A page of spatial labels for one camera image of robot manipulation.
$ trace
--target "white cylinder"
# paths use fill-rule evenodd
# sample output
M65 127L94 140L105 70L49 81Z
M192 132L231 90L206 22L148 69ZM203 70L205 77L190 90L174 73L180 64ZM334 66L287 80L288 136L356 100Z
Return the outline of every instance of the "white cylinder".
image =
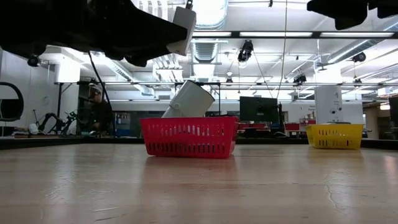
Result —
M170 102L163 118L202 117L214 101L209 92L188 80Z
M37 128L36 124L30 124L29 125L29 132L31 134L38 134L39 133L39 129Z

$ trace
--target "black monitor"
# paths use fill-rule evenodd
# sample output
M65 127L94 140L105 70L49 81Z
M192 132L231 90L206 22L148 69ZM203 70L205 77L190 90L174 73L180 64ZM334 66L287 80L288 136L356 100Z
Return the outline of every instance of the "black monitor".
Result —
M241 96L240 120L279 123L278 100Z

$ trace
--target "security camera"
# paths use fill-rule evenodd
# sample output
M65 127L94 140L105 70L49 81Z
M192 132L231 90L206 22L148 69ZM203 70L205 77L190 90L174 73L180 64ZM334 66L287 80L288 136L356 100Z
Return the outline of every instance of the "security camera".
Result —
M254 50L251 40L245 40L242 49L239 51L238 61L247 62L251 57L251 52Z
M31 67L39 67L42 61L37 56L31 56L28 59L27 64Z
M366 60L366 54L364 52L355 55L352 59L352 61L354 62L364 62L365 60Z
M294 78L293 83L305 83L307 81L307 77L305 74L301 74Z

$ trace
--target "wooden table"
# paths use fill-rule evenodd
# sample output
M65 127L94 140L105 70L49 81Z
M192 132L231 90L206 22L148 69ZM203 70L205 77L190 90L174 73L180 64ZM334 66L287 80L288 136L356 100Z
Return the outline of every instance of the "wooden table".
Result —
M236 146L226 160L144 146L0 151L1 223L398 223L398 151Z

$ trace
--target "red plastic basket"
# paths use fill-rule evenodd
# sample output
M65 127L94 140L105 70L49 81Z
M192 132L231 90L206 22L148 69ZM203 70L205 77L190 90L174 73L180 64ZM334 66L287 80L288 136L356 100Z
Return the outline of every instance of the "red plastic basket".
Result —
M228 158L235 148L238 118L141 119L149 155Z

